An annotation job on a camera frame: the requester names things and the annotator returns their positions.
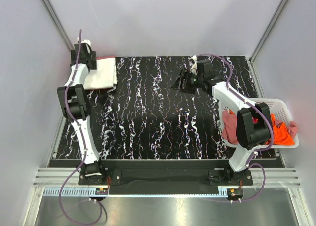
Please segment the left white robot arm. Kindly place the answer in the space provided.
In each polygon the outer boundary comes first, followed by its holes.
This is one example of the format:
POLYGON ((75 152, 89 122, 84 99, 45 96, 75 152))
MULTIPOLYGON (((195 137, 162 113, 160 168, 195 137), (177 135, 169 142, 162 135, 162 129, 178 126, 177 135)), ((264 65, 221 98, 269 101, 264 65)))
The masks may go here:
POLYGON ((71 123, 79 143, 81 164, 79 165, 80 185, 100 185, 107 173, 102 167, 91 131, 91 105, 84 89, 85 79, 96 69, 96 52, 89 40, 78 41, 71 51, 71 73, 57 95, 63 116, 71 123))

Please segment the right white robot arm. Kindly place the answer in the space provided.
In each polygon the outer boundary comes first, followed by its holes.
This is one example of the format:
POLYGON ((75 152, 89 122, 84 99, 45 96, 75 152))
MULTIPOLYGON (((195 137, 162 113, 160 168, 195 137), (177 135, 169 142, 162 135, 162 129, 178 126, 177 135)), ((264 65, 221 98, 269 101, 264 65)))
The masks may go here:
POLYGON ((237 147, 227 166, 214 180, 230 185, 237 184, 249 168, 255 152, 260 151, 265 143, 273 144, 269 106, 251 101, 232 88, 227 79, 216 74, 207 59, 195 61, 190 69, 182 68, 171 88, 188 94, 195 94, 197 89, 201 89, 236 115, 237 147))

